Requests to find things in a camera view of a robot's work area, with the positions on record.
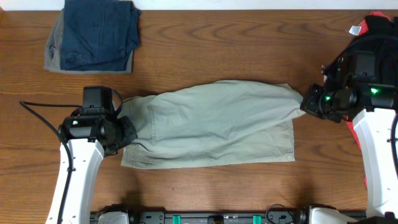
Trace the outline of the khaki shorts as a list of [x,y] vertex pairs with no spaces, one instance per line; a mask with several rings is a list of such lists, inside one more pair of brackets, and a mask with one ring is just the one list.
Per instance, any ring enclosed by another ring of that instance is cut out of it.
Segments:
[[121,164],[136,169],[291,162],[302,96],[286,84],[222,80],[135,96],[123,106],[137,131]]

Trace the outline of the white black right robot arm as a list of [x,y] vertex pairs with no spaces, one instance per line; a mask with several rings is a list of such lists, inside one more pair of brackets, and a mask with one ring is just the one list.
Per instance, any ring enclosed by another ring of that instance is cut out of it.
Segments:
[[336,123],[353,124],[361,148],[368,207],[363,223],[397,223],[397,87],[356,83],[306,92],[302,111]]

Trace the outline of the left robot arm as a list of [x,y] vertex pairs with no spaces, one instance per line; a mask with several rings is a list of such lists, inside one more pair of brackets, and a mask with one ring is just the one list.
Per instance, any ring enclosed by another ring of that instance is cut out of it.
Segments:
[[47,223],[89,223],[96,176],[106,156],[137,138],[126,116],[70,116],[60,126],[60,170]]

